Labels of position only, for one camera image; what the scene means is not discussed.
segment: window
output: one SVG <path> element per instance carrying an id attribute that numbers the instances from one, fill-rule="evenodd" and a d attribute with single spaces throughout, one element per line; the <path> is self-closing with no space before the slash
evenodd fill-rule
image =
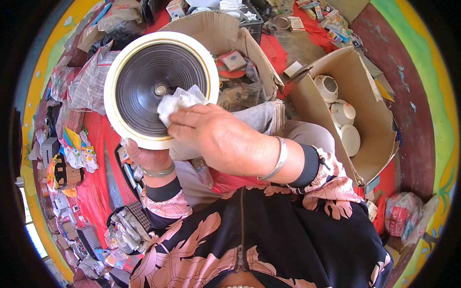
<path id="1" fill-rule="evenodd" d="M 46 256 L 48 256 L 48 253 L 46 252 L 45 247 L 43 247 L 40 237 L 38 236 L 34 222 L 32 222 L 32 216 L 30 215 L 29 206 L 27 205 L 27 198 L 24 192 L 24 188 L 19 187 L 19 190 L 21 190 L 21 194 L 23 196 L 24 201 L 24 212 L 26 215 L 25 228 L 29 233 L 30 240 L 34 243 L 35 249 L 37 249 L 37 252 L 40 254 L 40 257 L 45 258 Z"/>

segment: floral jacket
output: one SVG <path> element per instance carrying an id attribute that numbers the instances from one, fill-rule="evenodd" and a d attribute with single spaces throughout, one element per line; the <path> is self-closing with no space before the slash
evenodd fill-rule
<path id="1" fill-rule="evenodd" d="M 250 271 L 265 287 L 384 287 L 393 266 L 343 165 L 303 145 L 287 187 L 246 187 L 192 212 L 176 178 L 142 201 L 155 233 L 132 288 L 216 287 Z"/>

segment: black cuff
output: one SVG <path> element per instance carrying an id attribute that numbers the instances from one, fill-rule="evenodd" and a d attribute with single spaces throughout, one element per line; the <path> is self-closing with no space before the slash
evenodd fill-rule
<path id="1" fill-rule="evenodd" d="M 155 202 L 167 201 L 176 196 L 179 191 L 181 191 L 181 184 L 179 184 L 179 179 L 177 177 L 162 187 L 152 188 L 146 186 L 147 197 Z"/>
<path id="2" fill-rule="evenodd" d="M 319 172 L 320 159 L 317 150 L 310 145 L 300 144 L 304 150 L 304 169 L 298 179 L 288 184 L 293 188 L 302 188 L 309 185 Z"/>

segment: right hand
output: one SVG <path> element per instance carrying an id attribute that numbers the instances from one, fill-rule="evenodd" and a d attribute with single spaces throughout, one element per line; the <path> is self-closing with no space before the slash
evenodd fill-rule
<path id="1" fill-rule="evenodd" d="M 197 150 L 214 169 L 238 176 L 267 176 L 279 141 L 253 130 L 214 104 L 197 104 L 170 115 L 168 134 Z"/>

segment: speaker frame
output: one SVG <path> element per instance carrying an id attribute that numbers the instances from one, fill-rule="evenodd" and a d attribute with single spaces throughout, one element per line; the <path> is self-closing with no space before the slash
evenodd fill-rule
<path id="1" fill-rule="evenodd" d="M 154 32 L 139 37 L 128 44 L 112 63 L 104 84 L 104 106 L 109 122 L 122 138 L 131 138 L 139 147 L 161 150 L 176 147 L 179 142 L 172 136 L 152 137 L 132 129 L 122 118 L 115 99 L 116 85 L 120 72 L 127 61 L 138 51 L 156 44 L 174 44 L 191 52 L 201 63 L 207 81 L 207 93 L 204 95 L 209 103 L 216 104 L 219 95 L 219 75 L 213 57 L 208 50 L 194 38 L 170 31 Z"/>

